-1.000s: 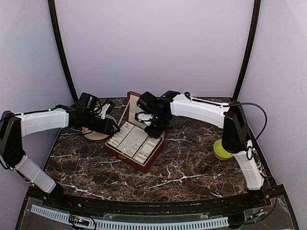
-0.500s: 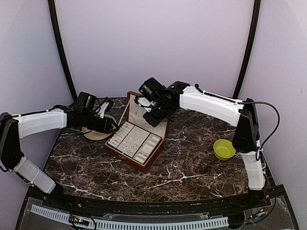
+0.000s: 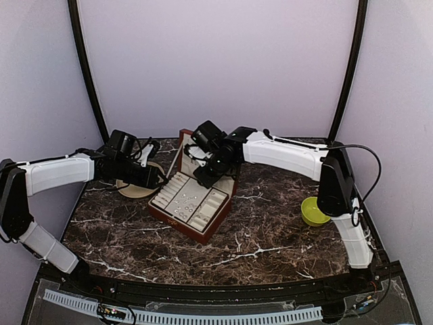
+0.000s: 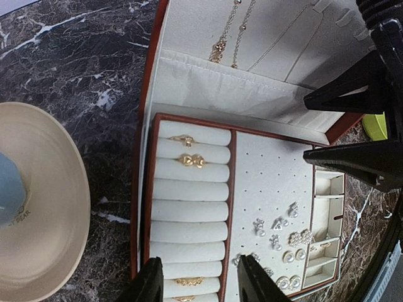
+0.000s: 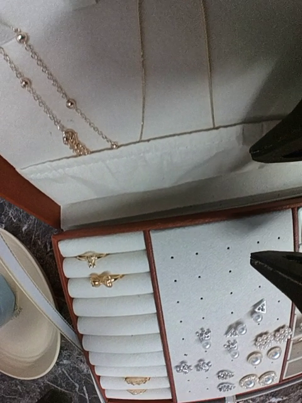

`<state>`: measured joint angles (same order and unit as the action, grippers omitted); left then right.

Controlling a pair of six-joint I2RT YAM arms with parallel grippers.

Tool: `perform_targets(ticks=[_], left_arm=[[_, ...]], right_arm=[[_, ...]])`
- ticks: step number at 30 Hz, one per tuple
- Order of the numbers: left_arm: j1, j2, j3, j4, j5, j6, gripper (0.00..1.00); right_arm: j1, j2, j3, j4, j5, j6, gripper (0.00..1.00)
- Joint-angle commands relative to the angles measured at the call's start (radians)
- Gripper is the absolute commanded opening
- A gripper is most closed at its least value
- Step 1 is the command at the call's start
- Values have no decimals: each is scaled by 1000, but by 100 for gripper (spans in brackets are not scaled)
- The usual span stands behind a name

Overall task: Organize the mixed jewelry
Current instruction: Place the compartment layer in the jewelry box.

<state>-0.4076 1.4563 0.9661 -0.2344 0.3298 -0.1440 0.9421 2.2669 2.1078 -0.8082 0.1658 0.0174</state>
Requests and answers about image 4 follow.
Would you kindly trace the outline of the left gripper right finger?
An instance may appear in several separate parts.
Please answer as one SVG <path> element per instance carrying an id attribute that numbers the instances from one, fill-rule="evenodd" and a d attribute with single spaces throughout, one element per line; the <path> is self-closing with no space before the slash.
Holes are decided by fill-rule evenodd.
<path id="1" fill-rule="evenodd" d="M 237 265 L 241 302 L 290 302 L 252 255 L 241 255 Z"/>

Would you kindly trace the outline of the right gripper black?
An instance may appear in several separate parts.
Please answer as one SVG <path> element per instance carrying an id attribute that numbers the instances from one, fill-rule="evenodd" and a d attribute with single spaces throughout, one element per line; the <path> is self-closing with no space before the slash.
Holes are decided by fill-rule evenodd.
<path id="1" fill-rule="evenodd" d="M 342 172 L 378 189 L 402 187 L 402 1 L 357 1 L 376 50 L 338 78 L 304 96 L 307 109 L 385 113 L 388 139 L 316 148 L 308 164 Z"/>

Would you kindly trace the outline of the beige jewelry tray insert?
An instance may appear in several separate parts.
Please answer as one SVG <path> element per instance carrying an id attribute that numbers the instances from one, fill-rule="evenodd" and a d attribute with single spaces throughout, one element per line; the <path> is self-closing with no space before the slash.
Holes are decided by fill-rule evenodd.
<path id="1" fill-rule="evenodd" d="M 345 175 L 306 163 L 296 139 L 159 113 L 152 123 L 142 258 L 165 301 L 239 301 L 252 255 L 290 299 L 339 281 Z M 280 221 L 283 230 L 272 227 Z"/>

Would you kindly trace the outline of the brown leather jewelry box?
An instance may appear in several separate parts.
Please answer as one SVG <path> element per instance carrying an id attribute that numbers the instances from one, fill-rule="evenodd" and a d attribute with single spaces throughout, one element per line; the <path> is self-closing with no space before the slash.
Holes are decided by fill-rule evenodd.
<path id="1" fill-rule="evenodd" d="M 160 1 L 133 151 L 132 275 L 140 268 L 144 165 L 156 113 L 331 145 L 361 115 L 308 110 L 303 98 L 371 47 L 354 1 Z"/>

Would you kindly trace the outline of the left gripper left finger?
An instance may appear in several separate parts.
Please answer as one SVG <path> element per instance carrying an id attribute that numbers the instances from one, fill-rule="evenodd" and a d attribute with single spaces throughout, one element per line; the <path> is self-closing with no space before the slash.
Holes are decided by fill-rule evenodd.
<path id="1" fill-rule="evenodd" d="M 141 268 L 128 288 L 119 295 L 118 302 L 163 301 L 164 276 L 159 257 L 150 258 Z"/>

